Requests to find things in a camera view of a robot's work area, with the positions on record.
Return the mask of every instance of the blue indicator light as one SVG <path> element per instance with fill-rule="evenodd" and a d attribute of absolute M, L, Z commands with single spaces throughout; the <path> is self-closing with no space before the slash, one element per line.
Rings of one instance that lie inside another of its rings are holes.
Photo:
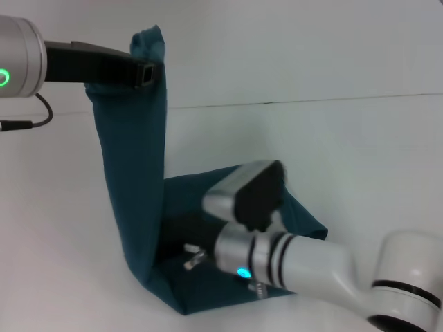
<path fill-rule="evenodd" d="M 251 273 L 249 272 L 249 270 L 247 268 L 239 268 L 237 270 L 237 274 L 242 278 L 250 278 L 251 277 Z"/>

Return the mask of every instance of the black stripe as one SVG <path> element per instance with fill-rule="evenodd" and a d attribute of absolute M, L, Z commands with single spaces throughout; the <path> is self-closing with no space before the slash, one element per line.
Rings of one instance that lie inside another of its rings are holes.
<path fill-rule="evenodd" d="M 251 279 L 255 279 L 254 269 L 252 266 L 252 256 L 254 254 L 254 249 L 255 249 L 255 237 L 253 237 L 253 239 L 251 241 L 251 245 L 249 246 L 249 253 L 248 253 L 248 268 L 249 268 L 249 272 L 251 273 Z"/>
<path fill-rule="evenodd" d="M 295 237 L 295 235 L 291 235 L 290 237 L 287 237 L 287 239 L 284 241 L 282 253 L 280 255 L 280 258 L 278 260 L 278 281 L 280 282 L 280 285 L 282 285 L 283 288 L 286 288 L 284 282 L 283 282 L 283 275 L 282 275 L 282 262 L 284 258 L 284 254 L 286 253 L 286 249 L 288 248 L 289 242 Z"/>
<path fill-rule="evenodd" d="M 279 232 L 272 236 L 271 247 L 269 248 L 269 258 L 268 258 L 268 266 L 266 267 L 266 271 L 268 274 L 268 280 L 272 286 L 276 286 L 274 283 L 274 278 L 272 276 L 272 256 L 274 255 L 275 249 L 277 248 L 278 242 L 280 242 L 281 238 L 287 234 L 286 232 Z"/>
<path fill-rule="evenodd" d="M 436 297 L 434 294 L 428 292 L 427 290 L 421 289 L 419 287 L 405 284 L 404 282 L 394 282 L 392 280 L 376 280 L 372 283 L 372 287 L 390 287 L 396 288 L 401 291 L 406 291 L 427 299 L 429 302 L 434 303 L 439 309 L 442 308 L 442 301 Z"/>

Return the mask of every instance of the dark green fabric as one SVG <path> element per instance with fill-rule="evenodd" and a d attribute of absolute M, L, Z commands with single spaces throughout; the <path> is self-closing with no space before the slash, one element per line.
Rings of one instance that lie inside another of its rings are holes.
<path fill-rule="evenodd" d="M 133 36 L 131 54 L 163 63 L 155 26 Z M 162 219 L 201 212 L 201 198 L 235 168 L 163 180 L 166 79 L 141 90 L 86 85 L 102 147 L 105 178 L 127 264 L 138 281 L 173 309 L 189 314 L 255 300 L 245 280 L 201 264 L 186 273 L 184 257 L 156 263 Z M 290 232 L 324 239 L 327 229 L 286 190 L 283 221 Z M 271 296 L 284 295 L 270 290 Z"/>

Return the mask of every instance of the white background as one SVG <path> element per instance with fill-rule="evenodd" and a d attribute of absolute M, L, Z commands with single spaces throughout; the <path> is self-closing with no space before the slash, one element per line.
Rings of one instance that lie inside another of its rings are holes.
<path fill-rule="evenodd" d="M 0 13 L 29 18 L 48 40 L 119 50 L 158 24 L 167 176 L 282 160 L 329 240 L 352 249 L 362 288 L 391 230 L 443 235 L 438 0 L 3 0 Z M 54 121 L 0 137 L 0 331 L 375 331 L 297 296 L 173 312 L 126 268 L 82 85 L 42 94 Z M 374 98 L 417 94 L 427 95 Z M 44 109 L 2 100 L 0 114 Z"/>

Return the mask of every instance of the green indicator light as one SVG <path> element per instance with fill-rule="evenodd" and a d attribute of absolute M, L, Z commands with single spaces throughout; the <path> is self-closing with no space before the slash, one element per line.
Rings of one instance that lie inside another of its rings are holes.
<path fill-rule="evenodd" d="M 10 79 L 9 71 L 6 69 L 0 68 L 0 88 L 5 86 Z"/>

